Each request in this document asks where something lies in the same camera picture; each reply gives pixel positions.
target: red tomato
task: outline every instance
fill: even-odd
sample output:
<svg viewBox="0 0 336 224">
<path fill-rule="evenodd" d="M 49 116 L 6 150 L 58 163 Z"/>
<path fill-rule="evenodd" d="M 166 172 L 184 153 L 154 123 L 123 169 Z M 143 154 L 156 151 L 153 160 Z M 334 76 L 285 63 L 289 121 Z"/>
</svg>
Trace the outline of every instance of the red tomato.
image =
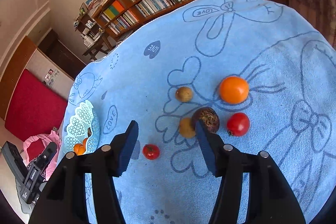
<svg viewBox="0 0 336 224">
<path fill-rule="evenodd" d="M 227 121 L 226 127 L 229 135 L 241 137 L 248 132 L 250 128 L 250 119 L 242 112 L 235 113 Z"/>
<path fill-rule="evenodd" d="M 146 144 L 142 153 L 148 160 L 155 160 L 160 156 L 160 149 L 155 144 Z"/>
</svg>

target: wall molding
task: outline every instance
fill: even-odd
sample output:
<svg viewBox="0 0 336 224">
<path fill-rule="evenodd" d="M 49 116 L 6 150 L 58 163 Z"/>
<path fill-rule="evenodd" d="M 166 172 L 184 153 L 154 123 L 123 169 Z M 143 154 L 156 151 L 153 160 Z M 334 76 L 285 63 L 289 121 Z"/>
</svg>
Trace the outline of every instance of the wall molding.
<svg viewBox="0 0 336 224">
<path fill-rule="evenodd" d="M 37 9 L 21 26 L 21 28 L 14 35 L 10 44 L 7 46 L 5 52 L 0 58 L 0 79 L 10 61 L 16 48 L 19 46 L 22 39 L 28 35 L 31 30 L 36 26 L 36 24 L 48 13 L 50 12 L 49 1 L 47 1 L 41 8 Z"/>
</svg>

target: orange fruit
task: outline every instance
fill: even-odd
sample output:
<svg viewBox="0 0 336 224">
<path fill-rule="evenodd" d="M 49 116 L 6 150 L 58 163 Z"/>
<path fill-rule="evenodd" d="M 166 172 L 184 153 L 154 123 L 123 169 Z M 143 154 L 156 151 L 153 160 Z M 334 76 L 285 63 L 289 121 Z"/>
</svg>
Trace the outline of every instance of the orange fruit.
<svg viewBox="0 0 336 224">
<path fill-rule="evenodd" d="M 75 146 L 73 147 L 73 151 L 78 155 L 78 149 L 79 149 L 79 147 L 80 146 L 82 146 L 82 144 L 81 143 L 77 143 L 77 144 L 75 144 Z"/>
<path fill-rule="evenodd" d="M 78 153 L 77 155 L 80 156 L 80 155 L 83 155 L 85 153 L 85 146 L 81 145 L 79 148 L 78 148 Z"/>
<path fill-rule="evenodd" d="M 84 146 L 84 147 L 86 146 L 86 141 L 87 141 L 87 138 L 85 138 L 85 139 L 83 140 L 83 146 Z"/>
<path fill-rule="evenodd" d="M 229 104 L 239 104 L 249 95 L 248 82 L 238 76 L 225 78 L 219 86 L 219 95 Z"/>
</svg>

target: blue towel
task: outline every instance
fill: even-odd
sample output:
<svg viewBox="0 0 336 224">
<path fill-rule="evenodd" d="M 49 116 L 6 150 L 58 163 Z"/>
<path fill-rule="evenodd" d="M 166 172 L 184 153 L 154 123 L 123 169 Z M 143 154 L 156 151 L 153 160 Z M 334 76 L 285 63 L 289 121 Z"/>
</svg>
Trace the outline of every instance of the blue towel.
<svg viewBox="0 0 336 224">
<path fill-rule="evenodd" d="M 220 117 L 218 135 L 241 152 L 266 150 L 284 173 L 310 222 L 336 184 L 336 54 L 295 10 L 266 0 L 196 0 L 143 26 L 102 60 L 90 63 L 71 89 L 63 136 L 75 107 L 91 101 L 99 146 L 139 123 L 139 139 L 115 188 L 127 223 L 208 223 L 220 178 L 205 165 L 195 138 L 179 135 L 179 120 L 202 106 Z M 246 101 L 226 104 L 218 85 L 246 79 Z M 188 86 L 188 103 L 175 91 Z M 247 135 L 229 137 L 235 112 L 251 120 Z M 141 149 L 161 155 L 146 160 Z M 59 161 L 64 156 L 59 153 Z M 239 223 L 246 217 L 244 174 Z M 88 215 L 96 223 L 90 176 Z"/>
</svg>

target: bow print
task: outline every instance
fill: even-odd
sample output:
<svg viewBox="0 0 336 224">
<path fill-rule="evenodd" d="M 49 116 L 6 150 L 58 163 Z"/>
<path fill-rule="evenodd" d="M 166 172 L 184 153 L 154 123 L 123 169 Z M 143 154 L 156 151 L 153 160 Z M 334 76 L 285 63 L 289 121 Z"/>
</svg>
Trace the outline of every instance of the bow print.
<svg viewBox="0 0 336 224">
<path fill-rule="evenodd" d="M 282 6 L 264 0 L 224 0 L 224 4 L 220 6 L 198 5 L 188 8 L 183 12 L 183 20 L 205 20 L 196 36 L 195 47 L 202 55 L 214 57 L 223 51 L 235 15 L 251 21 L 269 23 L 278 20 L 282 11 Z"/>
<path fill-rule="evenodd" d="M 78 77 L 76 79 L 76 82 L 73 84 L 73 87 L 75 88 L 75 90 L 78 89 L 79 85 L 82 83 L 82 79 L 80 77 Z"/>
<path fill-rule="evenodd" d="M 330 118 L 325 114 L 315 113 L 305 100 L 300 100 L 294 105 L 291 127 L 297 134 L 310 132 L 311 147 L 315 153 L 324 149 L 331 136 Z"/>
</svg>

